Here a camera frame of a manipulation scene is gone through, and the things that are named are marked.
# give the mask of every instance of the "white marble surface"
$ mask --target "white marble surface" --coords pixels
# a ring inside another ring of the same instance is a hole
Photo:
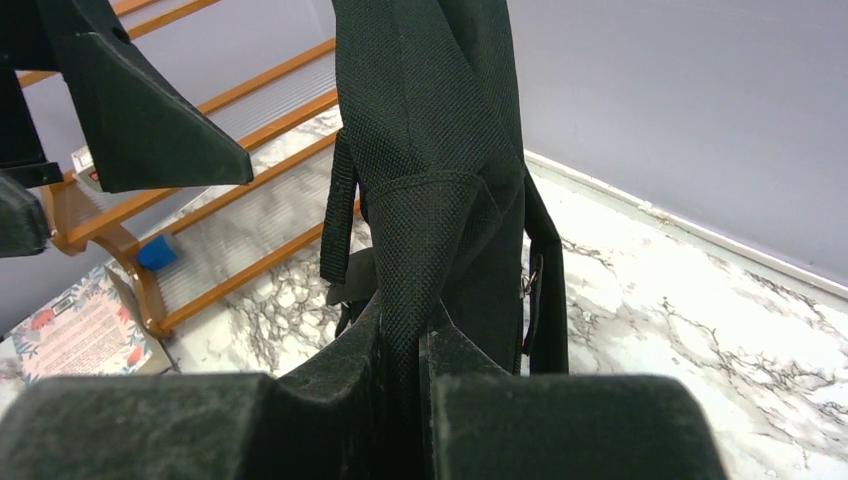
[[[301,127],[255,155],[257,169],[337,126],[330,112]],[[848,308],[818,304],[557,183],[538,184],[563,237],[574,373],[680,379],[733,479],[848,478]],[[209,222],[225,229],[232,220]],[[260,227],[248,223],[240,227]],[[369,241],[358,223],[355,248]],[[194,242],[186,247],[207,248]],[[167,346],[182,371],[282,375],[330,342],[338,312],[324,305],[317,252],[298,253],[181,325]],[[16,381],[6,371],[14,366],[0,363],[0,402],[3,385]]]

